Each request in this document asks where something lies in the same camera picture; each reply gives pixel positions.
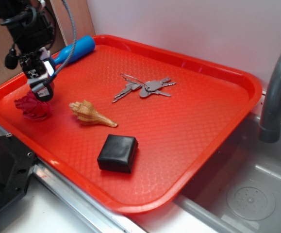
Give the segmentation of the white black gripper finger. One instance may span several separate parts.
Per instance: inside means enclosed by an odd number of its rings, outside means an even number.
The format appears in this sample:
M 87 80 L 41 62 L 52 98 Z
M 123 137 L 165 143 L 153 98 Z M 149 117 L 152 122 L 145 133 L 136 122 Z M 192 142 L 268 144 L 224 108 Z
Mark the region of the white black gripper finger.
M 37 100 L 42 102 L 48 102 L 54 95 L 54 83 L 48 83 L 43 85 L 43 82 L 31 84 L 31 91 Z

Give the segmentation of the white tagged gripper finger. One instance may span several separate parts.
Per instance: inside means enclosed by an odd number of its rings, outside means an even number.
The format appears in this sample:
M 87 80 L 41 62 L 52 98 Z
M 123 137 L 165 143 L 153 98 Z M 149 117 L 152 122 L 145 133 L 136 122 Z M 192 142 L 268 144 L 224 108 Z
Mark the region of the white tagged gripper finger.
M 44 81 L 49 74 L 42 60 L 31 58 L 20 60 L 20 66 L 27 78 L 27 84 L 35 84 Z

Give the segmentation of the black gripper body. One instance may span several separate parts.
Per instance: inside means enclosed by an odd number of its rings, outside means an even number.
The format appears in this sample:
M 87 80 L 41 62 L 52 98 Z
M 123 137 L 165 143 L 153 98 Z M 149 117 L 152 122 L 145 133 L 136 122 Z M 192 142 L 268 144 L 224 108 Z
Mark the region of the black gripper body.
M 42 47 L 54 40 L 54 27 L 46 15 L 6 15 L 7 27 L 13 45 L 5 57 L 7 68 L 37 66 Z

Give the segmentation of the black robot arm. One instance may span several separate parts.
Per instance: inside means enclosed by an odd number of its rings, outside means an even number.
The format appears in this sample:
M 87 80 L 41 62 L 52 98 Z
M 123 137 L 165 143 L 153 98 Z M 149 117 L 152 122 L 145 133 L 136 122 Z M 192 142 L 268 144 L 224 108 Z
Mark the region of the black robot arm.
M 0 0 L 0 25 L 10 33 L 13 44 L 5 57 L 5 66 L 21 66 L 34 96 L 43 102 L 53 98 L 54 85 L 50 80 L 54 63 L 50 57 L 55 36 L 55 17 L 40 0 Z

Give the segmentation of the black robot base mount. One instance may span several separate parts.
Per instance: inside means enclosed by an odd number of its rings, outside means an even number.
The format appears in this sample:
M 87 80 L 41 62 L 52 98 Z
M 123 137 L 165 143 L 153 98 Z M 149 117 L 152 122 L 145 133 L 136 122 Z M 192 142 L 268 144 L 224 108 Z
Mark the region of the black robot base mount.
M 35 161 L 18 138 L 0 136 L 0 213 L 26 195 Z

